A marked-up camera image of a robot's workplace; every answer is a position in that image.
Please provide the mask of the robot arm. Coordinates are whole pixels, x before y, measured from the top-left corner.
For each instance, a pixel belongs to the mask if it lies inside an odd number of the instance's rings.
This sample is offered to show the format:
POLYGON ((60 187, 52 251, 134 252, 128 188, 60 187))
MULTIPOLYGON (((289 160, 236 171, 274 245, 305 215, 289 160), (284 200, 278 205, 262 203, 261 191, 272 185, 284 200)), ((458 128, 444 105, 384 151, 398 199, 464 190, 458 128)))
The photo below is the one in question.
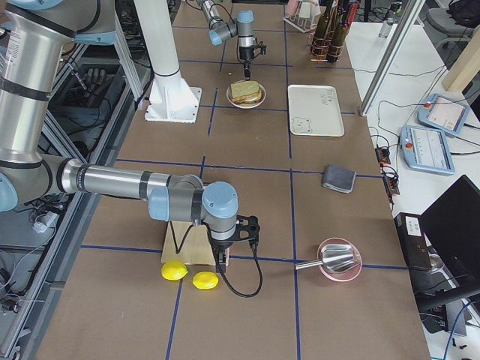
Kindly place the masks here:
POLYGON ((258 220, 239 214, 229 183, 87 163, 64 132, 52 142, 55 154, 38 151, 65 47, 125 45, 113 1, 8 1, 4 12, 11 30, 1 71, 2 211, 56 193, 138 199, 155 220, 204 226, 218 269, 232 244, 257 249, 258 220))
POLYGON ((226 10, 223 5, 214 1, 196 1, 196 3, 208 23, 208 36, 212 45, 219 46, 229 39, 237 38, 237 60, 243 66, 244 78, 250 80, 253 60, 257 56, 265 55, 267 49, 267 46, 262 41, 258 41, 254 34, 254 12, 241 10, 235 19, 226 12, 228 19, 224 20, 218 12, 218 8, 226 10))

